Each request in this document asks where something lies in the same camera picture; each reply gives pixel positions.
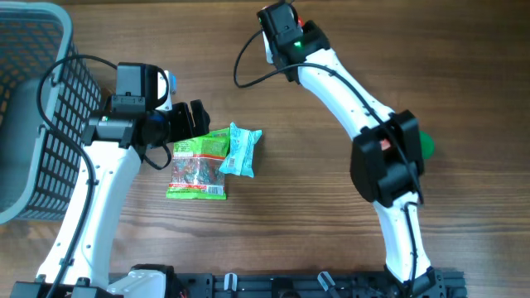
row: green plastic bag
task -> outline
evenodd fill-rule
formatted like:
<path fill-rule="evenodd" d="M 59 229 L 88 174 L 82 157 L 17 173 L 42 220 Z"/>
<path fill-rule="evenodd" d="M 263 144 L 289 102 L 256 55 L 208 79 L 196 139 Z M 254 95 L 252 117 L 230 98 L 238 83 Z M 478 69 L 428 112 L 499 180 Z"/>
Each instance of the green plastic bag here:
<path fill-rule="evenodd" d="M 169 199 L 226 199 L 224 174 L 219 171 L 229 149 L 230 129 L 176 142 Z"/>

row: blue packet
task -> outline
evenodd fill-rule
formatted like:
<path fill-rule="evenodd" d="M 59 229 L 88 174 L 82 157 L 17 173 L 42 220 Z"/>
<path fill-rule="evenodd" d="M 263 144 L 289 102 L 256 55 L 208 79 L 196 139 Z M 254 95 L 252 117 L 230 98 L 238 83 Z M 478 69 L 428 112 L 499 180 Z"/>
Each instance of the blue packet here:
<path fill-rule="evenodd" d="M 253 178 L 254 145 L 261 136 L 261 130 L 251 132 L 247 129 L 238 128 L 235 123 L 231 123 L 230 153 L 224 159 L 219 170 L 225 174 L 247 175 Z"/>

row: plastic basket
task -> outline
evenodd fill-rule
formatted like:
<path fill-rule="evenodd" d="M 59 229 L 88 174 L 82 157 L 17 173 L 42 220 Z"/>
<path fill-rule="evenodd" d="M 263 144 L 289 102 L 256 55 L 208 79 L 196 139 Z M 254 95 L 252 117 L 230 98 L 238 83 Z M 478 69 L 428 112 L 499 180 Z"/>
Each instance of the plastic basket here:
<path fill-rule="evenodd" d="M 72 21 L 49 3 L 0 2 L 0 224 L 63 219 L 80 157 L 45 129 L 36 87 L 56 60 L 77 53 Z M 84 120 L 102 101 L 83 60 L 54 69 L 42 101 L 46 116 L 80 144 Z"/>

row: wooden tabletop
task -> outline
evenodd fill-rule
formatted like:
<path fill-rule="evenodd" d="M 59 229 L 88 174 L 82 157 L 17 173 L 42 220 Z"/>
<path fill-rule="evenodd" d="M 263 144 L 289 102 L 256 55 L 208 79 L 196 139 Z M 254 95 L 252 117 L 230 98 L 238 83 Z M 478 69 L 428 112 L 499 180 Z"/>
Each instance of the wooden tabletop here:
<path fill-rule="evenodd" d="M 202 99 L 211 129 L 262 129 L 256 177 L 228 176 L 228 200 L 171 200 L 171 169 L 142 165 L 113 243 L 111 269 L 178 272 L 383 270 L 373 207 L 349 178 L 351 144 L 326 107 L 278 75 L 232 81 L 236 55 L 268 2 L 65 6 L 79 51 L 176 74 L 175 102 Z M 344 67 L 377 99 L 410 109 L 436 152 L 421 178 L 432 265 L 465 272 L 470 297 L 530 292 L 530 18 L 528 2 L 296 2 Z M 90 64 L 102 86 L 114 72 Z M 260 40 L 240 80 L 271 71 Z M 150 152 L 158 162 L 162 151 Z M 0 296 L 32 281 L 60 225 L 0 227 Z"/>

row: barcode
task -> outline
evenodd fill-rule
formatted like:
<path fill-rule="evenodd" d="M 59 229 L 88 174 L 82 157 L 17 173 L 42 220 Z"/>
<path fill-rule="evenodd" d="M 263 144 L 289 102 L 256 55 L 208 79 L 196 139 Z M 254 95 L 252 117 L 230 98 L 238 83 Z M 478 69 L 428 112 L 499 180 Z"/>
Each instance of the barcode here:
<path fill-rule="evenodd" d="M 223 186 L 211 186 L 207 185 L 206 189 L 203 190 L 206 194 L 211 195 L 222 195 L 223 194 Z"/>
<path fill-rule="evenodd" d="M 193 157 L 193 152 L 175 152 L 173 157 Z"/>
<path fill-rule="evenodd" d="M 229 167 L 234 167 L 235 165 L 235 158 L 234 157 L 230 157 L 229 159 Z"/>

